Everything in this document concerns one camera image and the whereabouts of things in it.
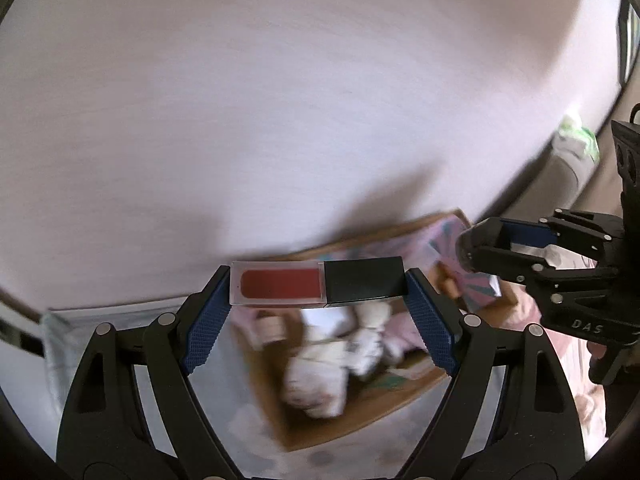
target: textured blue rubber pad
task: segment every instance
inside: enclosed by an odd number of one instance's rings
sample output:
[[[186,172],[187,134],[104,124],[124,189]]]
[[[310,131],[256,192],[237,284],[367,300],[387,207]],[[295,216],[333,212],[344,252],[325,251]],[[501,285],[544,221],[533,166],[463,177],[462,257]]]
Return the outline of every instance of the textured blue rubber pad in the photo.
[[[555,232],[542,224],[526,225],[517,222],[503,220],[504,228],[509,234],[512,244],[526,245],[529,247],[545,248],[548,245],[558,243]]]
[[[436,366],[453,376],[460,366],[453,353],[454,338],[436,306],[410,272],[405,273],[408,294],[404,304]]]
[[[191,325],[187,335],[187,351],[182,359],[182,368],[187,374],[191,374],[196,366],[203,365],[207,361],[220,329],[225,323],[226,316],[231,310],[229,304],[230,276],[231,273],[228,272],[220,280],[216,290],[209,296],[196,321]]]

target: brown box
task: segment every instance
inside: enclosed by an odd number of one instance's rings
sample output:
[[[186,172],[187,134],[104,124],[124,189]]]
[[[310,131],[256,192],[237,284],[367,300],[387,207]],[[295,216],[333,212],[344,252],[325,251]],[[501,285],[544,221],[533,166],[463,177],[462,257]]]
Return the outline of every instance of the brown box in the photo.
[[[401,226],[390,227],[321,248],[278,256],[273,259],[309,260],[317,258],[332,251],[409,234],[449,214],[430,215]],[[454,214],[468,224],[460,211],[455,211]],[[442,266],[436,264],[427,277],[434,288],[440,290],[440,284],[446,275]],[[513,291],[507,283],[501,282],[500,288],[502,297],[497,298],[492,304],[478,312],[482,318],[494,326],[499,326],[517,303]],[[394,300],[395,312],[404,308],[402,299]],[[287,341],[290,348],[289,355],[286,355],[287,352],[284,352],[284,355],[282,352],[274,355],[272,352],[256,351],[239,330],[236,330],[236,335],[248,365],[250,382],[258,403],[270,422],[274,436],[289,451],[323,444],[364,428],[417,399],[420,394],[433,388],[446,377],[446,373],[440,368],[434,367],[430,357],[424,352],[414,351],[398,366],[399,372],[390,372],[381,366],[365,383],[350,377],[347,401],[341,415],[328,419],[310,418],[301,410],[292,408],[281,400],[282,379],[286,362],[302,341],[302,322],[299,317],[287,314],[286,326],[289,334]]]

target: cardboard box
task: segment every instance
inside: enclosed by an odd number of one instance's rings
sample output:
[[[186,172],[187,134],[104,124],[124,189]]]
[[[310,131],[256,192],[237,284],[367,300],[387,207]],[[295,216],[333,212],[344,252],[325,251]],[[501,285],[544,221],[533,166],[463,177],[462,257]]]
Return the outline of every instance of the cardboard box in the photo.
[[[454,212],[466,224],[468,221],[460,211]],[[308,260],[333,251],[362,246],[385,240],[429,226],[450,215],[442,213],[430,215],[417,221],[395,226],[349,240],[336,242],[321,248],[270,258],[274,260]],[[444,269],[436,264],[428,273],[431,284],[440,289],[446,279]],[[484,307],[478,314],[488,323],[499,326],[510,314],[517,301],[507,283],[500,283],[502,297]],[[404,307],[401,298],[394,300],[394,311]],[[446,377],[446,373],[433,365],[431,358],[423,351],[411,352],[396,369],[388,370],[380,366],[366,381],[350,377],[347,401],[342,415],[335,418],[310,418],[302,410],[297,410],[282,402],[283,375],[287,360],[302,341],[302,321],[296,316],[285,316],[287,347],[289,352],[256,351],[236,330],[239,347],[248,366],[250,383],[255,397],[273,429],[274,436],[289,451],[316,446],[340,438],[364,428],[399,408],[407,405],[425,391],[433,388]]]

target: metal pin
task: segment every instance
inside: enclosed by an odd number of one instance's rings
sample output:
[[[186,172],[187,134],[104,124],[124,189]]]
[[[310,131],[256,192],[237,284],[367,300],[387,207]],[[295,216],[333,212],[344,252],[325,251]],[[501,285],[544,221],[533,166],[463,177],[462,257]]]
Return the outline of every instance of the metal pin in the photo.
[[[105,335],[109,330],[111,330],[109,323],[100,323],[100,325],[95,327],[95,333],[97,333],[97,335]]]
[[[171,323],[173,323],[174,321],[175,321],[175,314],[172,314],[171,312],[165,312],[164,314],[160,314],[160,317],[158,318],[158,323],[161,324],[162,326],[171,325]]]
[[[529,333],[536,337],[540,337],[541,335],[543,335],[543,333],[545,333],[545,330],[540,325],[533,324],[529,325]]]
[[[469,326],[480,326],[482,320],[476,314],[468,314],[465,316],[465,324]]]

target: open box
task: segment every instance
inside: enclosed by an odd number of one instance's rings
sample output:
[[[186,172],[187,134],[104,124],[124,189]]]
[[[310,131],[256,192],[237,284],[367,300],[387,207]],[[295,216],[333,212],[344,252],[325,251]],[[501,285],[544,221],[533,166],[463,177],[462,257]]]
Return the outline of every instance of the open box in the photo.
[[[468,221],[460,211],[454,214],[468,225]],[[402,226],[273,259],[296,261],[321,259],[322,256],[336,251],[409,234],[447,216],[450,214],[430,215]],[[441,284],[447,277],[440,263],[431,267],[426,275],[436,290],[441,289]],[[507,283],[500,282],[500,291],[501,297],[477,312],[494,326],[499,326],[516,305],[516,298]],[[392,300],[392,308],[394,312],[404,309],[402,299]],[[248,367],[250,384],[257,402],[269,421],[274,437],[286,450],[316,446],[364,428],[417,399],[446,377],[444,370],[435,367],[427,354],[420,350],[413,351],[397,367],[378,367],[365,382],[350,377],[347,401],[341,415],[335,418],[311,418],[282,401],[286,362],[294,349],[300,345],[303,332],[302,320],[299,317],[286,315],[285,318],[289,352],[274,355],[272,352],[256,350],[241,331],[235,330],[235,332]]]

